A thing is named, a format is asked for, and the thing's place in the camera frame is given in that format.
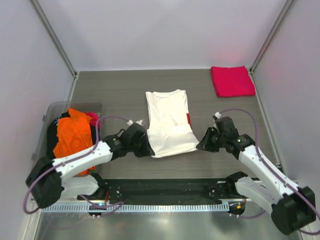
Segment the white t-shirt with red print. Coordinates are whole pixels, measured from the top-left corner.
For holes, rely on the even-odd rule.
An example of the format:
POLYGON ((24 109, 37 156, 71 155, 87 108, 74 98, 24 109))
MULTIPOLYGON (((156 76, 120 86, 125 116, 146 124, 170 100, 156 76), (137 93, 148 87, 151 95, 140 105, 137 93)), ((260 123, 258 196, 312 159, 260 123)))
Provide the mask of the white t-shirt with red print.
POLYGON ((193 133, 185 90, 145 93, 149 128, 147 137, 153 158, 194 152, 199 141, 193 133))

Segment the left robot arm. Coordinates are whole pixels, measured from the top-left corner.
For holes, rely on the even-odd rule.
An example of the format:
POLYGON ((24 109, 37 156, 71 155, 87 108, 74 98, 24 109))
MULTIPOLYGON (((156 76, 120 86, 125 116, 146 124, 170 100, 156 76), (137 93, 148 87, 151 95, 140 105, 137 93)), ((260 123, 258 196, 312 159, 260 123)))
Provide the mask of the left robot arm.
POLYGON ((141 158, 151 156, 147 130, 135 122, 121 134, 108 135, 80 152, 69 156, 50 159, 47 156, 40 158, 25 183, 28 192, 26 201, 31 194, 39 209, 55 204, 67 190, 66 183, 71 182, 78 173, 96 165, 108 163, 122 158, 127 153, 133 153, 141 158))

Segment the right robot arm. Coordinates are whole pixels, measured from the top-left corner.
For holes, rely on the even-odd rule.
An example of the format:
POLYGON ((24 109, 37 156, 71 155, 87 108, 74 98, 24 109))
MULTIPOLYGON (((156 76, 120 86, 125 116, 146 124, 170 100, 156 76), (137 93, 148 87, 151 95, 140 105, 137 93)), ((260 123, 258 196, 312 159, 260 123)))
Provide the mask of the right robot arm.
POLYGON ((250 136, 239 134, 230 117, 217 112, 213 119, 214 126, 207 129, 197 149, 212 153, 225 149, 261 181, 258 184, 244 172, 236 172, 226 178, 228 196, 251 199, 270 215, 284 235, 300 231, 320 216, 315 194, 309 187, 299 186, 270 163, 250 136))

